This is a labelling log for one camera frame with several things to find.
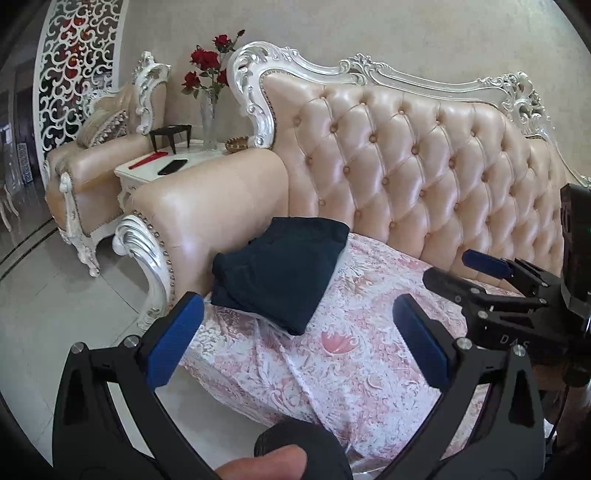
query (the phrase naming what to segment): leather sofa armrest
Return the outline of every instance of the leather sofa armrest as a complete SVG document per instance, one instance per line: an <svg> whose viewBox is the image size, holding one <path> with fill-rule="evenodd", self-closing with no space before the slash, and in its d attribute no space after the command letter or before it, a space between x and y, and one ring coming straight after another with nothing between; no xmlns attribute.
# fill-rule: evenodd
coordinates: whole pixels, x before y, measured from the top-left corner
<svg viewBox="0 0 591 480"><path fill-rule="evenodd" d="M283 161L254 148L141 186L126 213L133 211L158 232L158 245L171 262L175 301L187 291L206 295L213 257L262 234L271 218L287 216L287 204Z"/></svg>
<svg viewBox="0 0 591 480"><path fill-rule="evenodd" d="M64 143L59 147L50 150L46 158L46 161L49 164L50 177L53 177L56 174L58 176L61 175L61 171L58 166L60 165L60 163L62 163L62 160L64 160L64 158L66 158L68 155L72 155L74 153L82 153L85 151L86 150L84 148L78 146L76 140Z"/></svg>
<svg viewBox="0 0 591 480"><path fill-rule="evenodd" d="M130 134L74 153L58 163L56 169L59 175L68 171L74 192L80 193L105 181L119 165L151 150L152 144L148 137Z"/></svg>

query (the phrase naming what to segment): throw pillow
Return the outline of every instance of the throw pillow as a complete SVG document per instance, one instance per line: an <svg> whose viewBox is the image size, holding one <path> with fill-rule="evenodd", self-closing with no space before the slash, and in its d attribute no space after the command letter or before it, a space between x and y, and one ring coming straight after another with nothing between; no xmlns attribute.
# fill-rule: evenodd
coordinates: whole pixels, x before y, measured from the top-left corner
<svg viewBox="0 0 591 480"><path fill-rule="evenodd" d="M90 148L124 135L127 135L127 112L113 113L98 108L80 127L76 142L81 147Z"/></svg>

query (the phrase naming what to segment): human thumb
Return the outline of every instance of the human thumb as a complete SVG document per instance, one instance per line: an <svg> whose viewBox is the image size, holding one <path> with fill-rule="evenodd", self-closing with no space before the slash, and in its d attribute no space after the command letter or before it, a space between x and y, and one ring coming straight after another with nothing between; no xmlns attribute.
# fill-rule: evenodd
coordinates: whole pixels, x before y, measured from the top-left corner
<svg viewBox="0 0 591 480"><path fill-rule="evenodd" d="M261 457L240 458L222 465L216 473L223 480L300 480L307 456L296 445L288 445Z"/></svg>

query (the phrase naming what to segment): navy folded garment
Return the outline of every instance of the navy folded garment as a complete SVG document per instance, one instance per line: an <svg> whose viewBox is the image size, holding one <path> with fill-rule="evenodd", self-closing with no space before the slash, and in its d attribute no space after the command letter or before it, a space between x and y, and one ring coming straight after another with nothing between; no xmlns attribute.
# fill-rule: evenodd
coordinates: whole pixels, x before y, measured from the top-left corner
<svg viewBox="0 0 591 480"><path fill-rule="evenodd" d="M275 217L247 247L215 256L212 303L256 313L302 335L348 235L349 227L336 220Z"/></svg>

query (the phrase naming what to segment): pink floral bedsheet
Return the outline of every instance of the pink floral bedsheet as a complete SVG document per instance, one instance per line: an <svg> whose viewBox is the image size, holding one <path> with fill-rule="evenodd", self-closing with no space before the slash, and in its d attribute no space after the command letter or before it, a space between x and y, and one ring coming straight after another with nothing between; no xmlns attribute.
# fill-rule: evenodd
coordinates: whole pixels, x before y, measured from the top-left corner
<svg viewBox="0 0 591 480"><path fill-rule="evenodd" d="M181 365L217 400L251 419L269 426L286 416L321 423L340 439L354 471L382 468L439 397L392 321L394 299L410 293L454 337L466 333L460 307L423 286L428 267L352 233L304 335L291 338L206 303ZM448 454L467 440L485 394L485 387L477 389Z"/></svg>

